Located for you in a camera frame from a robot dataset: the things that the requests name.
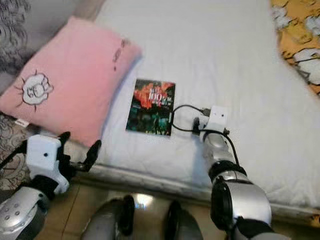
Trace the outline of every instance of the floor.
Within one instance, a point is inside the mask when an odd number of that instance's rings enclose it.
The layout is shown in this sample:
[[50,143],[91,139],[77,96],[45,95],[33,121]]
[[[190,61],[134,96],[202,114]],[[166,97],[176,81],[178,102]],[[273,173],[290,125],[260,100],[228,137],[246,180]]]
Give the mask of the floor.
[[[52,202],[45,227],[36,240],[79,240],[88,220],[103,203],[127,194],[104,187],[72,184],[66,194],[57,196]],[[171,200],[139,193],[131,195],[136,203],[136,211],[133,235],[128,239],[164,239],[163,220]],[[225,233],[212,223],[208,207],[184,202],[181,205],[195,217],[205,240],[225,239]],[[320,229],[282,222],[273,223],[273,228],[292,239],[319,239],[320,236]]]

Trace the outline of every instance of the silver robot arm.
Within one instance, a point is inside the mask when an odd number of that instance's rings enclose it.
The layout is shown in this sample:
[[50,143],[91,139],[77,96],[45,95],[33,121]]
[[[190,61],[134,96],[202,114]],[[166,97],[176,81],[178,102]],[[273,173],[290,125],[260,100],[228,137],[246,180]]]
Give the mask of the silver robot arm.
[[31,136],[21,145],[23,147],[17,148],[19,151],[13,152],[26,154],[31,182],[22,184],[0,204],[0,240],[34,239],[44,226],[50,201],[68,190],[76,171],[88,172],[92,167],[101,141],[92,145],[83,163],[73,163],[70,156],[64,154],[64,144],[69,137],[69,132],[58,138]]
[[271,207],[265,192],[236,163],[223,136],[205,133],[203,157],[212,182],[211,219],[235,240],[288,240],[271,228]]

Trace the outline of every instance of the black cable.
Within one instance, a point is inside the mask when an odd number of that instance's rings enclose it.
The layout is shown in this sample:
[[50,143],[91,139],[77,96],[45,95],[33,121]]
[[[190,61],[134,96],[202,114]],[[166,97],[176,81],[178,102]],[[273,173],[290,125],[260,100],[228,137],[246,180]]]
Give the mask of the black cable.
[[12,153],[9,154],[2,162],[0,162],[0,170],[7,165],[11,159],[14,158],[15,155],[21,154],[21,153],[26,153],[27,151],[27,141],[23,141],[22,144],[17,147]]
[[[176,108],[173,110],[173,112],[172,112],[172,118],[174,117],[175,112],[176,112],[178,109],[182,108],[182,107],[192,108],[192,109],[194,109],[194,110],[199,111],[200,113],[203,113],[203,112],[204,112],[203,110],[201,110],[201,109],[199,109],[199,108],[197,108],[197,107],[195,107],[195,106],[192,106],[192,105],[189,105],[189,104],[183,104],[183,105],[180,105],[180,106],[176,107]],[[183,128],[180,128],[180,127],[176,126],[176,125],[174,124],[174,121],[172,121],[172,126],[173,126],[175,129],[178,129],[178,130],[180,130],[180,131],[182,131],[182,132],[193,132],[193,129],[190,129],[190,130],[189,130],[189,129],[183,129]]]
[[[195,109],[195,110],[199,111],[200,113],[203,113],[203,110],[201,110],[201,109],[199,109],[199,108],[197,108],[197,107],[195,107],[195,106],[192,106],[192,105],[189,105],[189,104],[183,104],[183,105],[180,105],[180,106],[176,107],[176,108],[173,110],[173,112],[172,112],[173,115],[174,115],[175,111],[177,111],[178,109],[180,109],[180,108],[182,108],[182,107],[189,107],[189,108],[192,108],[192,109]],[[183,128],[180,128],[180,127],[176,126],[173,121],[172,121],[172,127],[174,127],[175,129],[178,129],[178,130],[180,130],[180,131],[183,131],[183,132],[193,132],[193,131],[194,131],[193,129],[183,129]],[[223,136],[225,139],[227,139],[228,142],[229,142],[230,145],[231,145],[235,163],[236,163],[238,166],[240,166],[235,145],[234,145],[234,143],[232,142],[232,140],[228,137],[228,133],[224,133],[224,132],[216,131],[216,130],[210,130],[210,129],[201,129],[201,130],[199,129],[198,131],[199,131],[199,132],[211,133],[211,134],[219,134],[219,135]]]

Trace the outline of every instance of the book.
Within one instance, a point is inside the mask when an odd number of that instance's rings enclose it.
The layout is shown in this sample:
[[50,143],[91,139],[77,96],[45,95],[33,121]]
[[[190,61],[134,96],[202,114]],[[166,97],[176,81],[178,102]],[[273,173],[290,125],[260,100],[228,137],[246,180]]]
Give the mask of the book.
[[137,79],[126,130],[171,135],[176,84]]

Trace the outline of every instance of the white bed sheet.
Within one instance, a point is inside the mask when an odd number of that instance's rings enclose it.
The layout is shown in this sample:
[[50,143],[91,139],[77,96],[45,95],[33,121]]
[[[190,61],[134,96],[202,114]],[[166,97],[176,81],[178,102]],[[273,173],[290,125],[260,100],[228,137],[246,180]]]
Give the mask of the white bed sheet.
[[[271,202],[320,207],[320,100],[281,59],[269,0],[107,0],[96,23],[144,55],[106,121],[97,162],[109,173],[210,192],[196,137],[125,131],[136,78],[170,81],[175,106],[228,108],[240,164]],[[175,123],[196,115],[181,109]]]

